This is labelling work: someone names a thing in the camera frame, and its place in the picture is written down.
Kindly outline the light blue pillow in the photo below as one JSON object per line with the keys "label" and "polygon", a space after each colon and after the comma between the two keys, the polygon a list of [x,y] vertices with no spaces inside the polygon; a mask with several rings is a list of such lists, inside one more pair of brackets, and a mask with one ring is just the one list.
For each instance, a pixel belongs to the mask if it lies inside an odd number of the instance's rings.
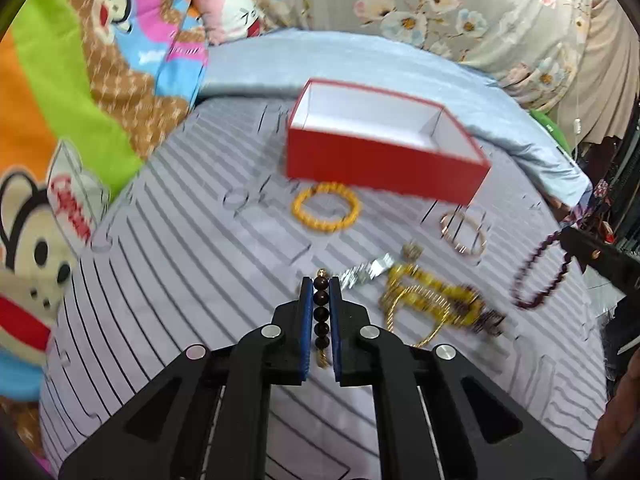
{"label": "light blue pillow", "polygon": [[198,99],[292,98],[311,79],[363,84],[442,103],[472,136],[510,155],[539,192],[575,207],[592,190],[576,162],[494,78],[381,37],[282,29],[211,47]]}

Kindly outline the grey striped bed sheet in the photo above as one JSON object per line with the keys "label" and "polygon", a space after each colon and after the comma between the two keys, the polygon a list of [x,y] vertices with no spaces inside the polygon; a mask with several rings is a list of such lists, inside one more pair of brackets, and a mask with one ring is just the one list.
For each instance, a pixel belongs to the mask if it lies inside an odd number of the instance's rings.
{"label": "grey striped bed sheet", "polygon": [[448,206],[360,190],[349,229],[323,235],[291,214],[302,184],[285,177],[289,102],[212,99],[158,148],[111,206],[70,279],[40,398],[54,468],[191,344],[234,344],[294,299],[304,276],[342,272],[415,242],[420,265],[476,288],[506,315],[498,338],[444,328],[451,344],[575,454],[591,448],[606,403],[600,337],[582,272],[539,310],[512,304],[514,275],[556,228],[542,196],[500,148],[469,215],[484,254],[442,238]]}

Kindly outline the grey floral quilt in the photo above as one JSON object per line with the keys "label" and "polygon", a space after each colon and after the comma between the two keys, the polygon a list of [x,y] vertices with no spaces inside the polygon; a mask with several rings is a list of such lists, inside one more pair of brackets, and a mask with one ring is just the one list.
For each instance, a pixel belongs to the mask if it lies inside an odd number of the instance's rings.
{"label": "grey floral quilt", "polygon": [[479,70],[529,110],[573,83],[592,0],[256,0],[268,24],[384,37]]}

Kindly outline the small gold brooch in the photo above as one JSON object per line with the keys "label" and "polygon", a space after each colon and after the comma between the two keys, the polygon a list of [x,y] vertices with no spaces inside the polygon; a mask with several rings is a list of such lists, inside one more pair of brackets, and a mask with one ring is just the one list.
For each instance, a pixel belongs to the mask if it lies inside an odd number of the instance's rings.
{"label": "small gold brooch", "polygon": [[402,245],[401,253],[402,258],[406,261],[415,262],[418,261],[423,254],[423,247],[412,240],[411,242]]}

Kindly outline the pink cartoon cushion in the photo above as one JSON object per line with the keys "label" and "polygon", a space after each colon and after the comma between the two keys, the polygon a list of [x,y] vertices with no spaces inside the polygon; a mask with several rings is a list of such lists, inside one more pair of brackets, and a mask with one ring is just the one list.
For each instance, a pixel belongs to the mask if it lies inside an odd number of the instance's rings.
{"label": "pink cartoon cushion", "polygon": [[262,34],[262,16],[255,0],[192,0],[212,46]]}

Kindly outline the red cardboard box white inside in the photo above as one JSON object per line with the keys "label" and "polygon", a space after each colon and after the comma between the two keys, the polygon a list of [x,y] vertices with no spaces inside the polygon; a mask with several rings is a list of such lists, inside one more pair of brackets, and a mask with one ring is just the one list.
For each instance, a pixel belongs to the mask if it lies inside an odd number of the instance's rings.
{"label": "red cardboard box white inside", "polygon": [[466,206],[491,164],[442,104],[405,93],[308,80],[292,109],[285,173]]}

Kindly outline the silver metal watch band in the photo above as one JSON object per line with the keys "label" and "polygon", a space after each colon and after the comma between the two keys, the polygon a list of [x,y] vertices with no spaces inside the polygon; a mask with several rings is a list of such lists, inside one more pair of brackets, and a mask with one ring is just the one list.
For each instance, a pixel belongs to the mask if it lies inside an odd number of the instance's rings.
{"label": "silver metal watch band", "polygon": [[391,254],[385,254],[376,259],[352,266],[338,276],[341,289],[352,289],[356,286],[371,283],[386,274],[395,263],[396,261]]}

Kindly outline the rose gold bangle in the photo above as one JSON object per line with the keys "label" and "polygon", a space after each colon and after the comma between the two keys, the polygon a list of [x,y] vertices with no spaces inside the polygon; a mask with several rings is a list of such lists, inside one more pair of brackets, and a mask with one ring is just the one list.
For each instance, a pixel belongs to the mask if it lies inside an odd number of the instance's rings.
{"label": "rose gold bangle", "polygon": [[439,220],[442,239],[460,256],[478,259],[488,245],[488,225],[461,209],[446,212]]}

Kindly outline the green plastic object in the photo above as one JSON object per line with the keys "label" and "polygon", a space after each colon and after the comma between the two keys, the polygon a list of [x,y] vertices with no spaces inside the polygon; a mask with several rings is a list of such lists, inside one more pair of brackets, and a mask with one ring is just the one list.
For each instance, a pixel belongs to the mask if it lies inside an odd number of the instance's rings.
{"label": "green plastic object", "polygon": [[561,128],[546,114],[541,113],[539,110],[531,110],[529,115],[532,116],[542,128],[545,128],[547,132],[552,136],[559,147],[570,154],[570,144],[566,140],[566,136]]}

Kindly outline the beige curtain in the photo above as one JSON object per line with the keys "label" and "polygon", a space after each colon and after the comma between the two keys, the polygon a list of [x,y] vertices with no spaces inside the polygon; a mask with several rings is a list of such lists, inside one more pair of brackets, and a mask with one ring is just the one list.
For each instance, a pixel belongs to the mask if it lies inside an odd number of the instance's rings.
{"label": "beige curtain", "polygon": [[584,54],[553,119],[570,148],[623,139],[638,95],[638,32],[617,0],[592,0]]}

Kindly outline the dark bead bracelet gold accents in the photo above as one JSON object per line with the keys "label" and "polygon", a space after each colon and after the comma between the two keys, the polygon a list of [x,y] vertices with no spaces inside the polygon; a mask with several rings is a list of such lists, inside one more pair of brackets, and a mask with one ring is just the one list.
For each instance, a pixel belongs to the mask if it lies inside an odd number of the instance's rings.
{"label": "dark bead bracelet gold accents", "polygon": [[330,346],[330,309],[329,309],[329,274],[326,269],[319,269],[312,284],[314,285],[314,348],[316,348],[318,367],[324,370],[329,367],[328,349]]}

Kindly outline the colourful monkey cartoon blanket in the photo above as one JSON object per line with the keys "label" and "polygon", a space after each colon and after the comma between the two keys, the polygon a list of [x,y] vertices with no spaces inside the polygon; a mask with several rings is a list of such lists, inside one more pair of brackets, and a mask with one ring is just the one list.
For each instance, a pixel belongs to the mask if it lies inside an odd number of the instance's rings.
{"label": "colourful monkey cartoon blanket", "polygon": [[47,479],[38,398],[70,274],[192,110],[191,0],[1,0],[1,474]]}

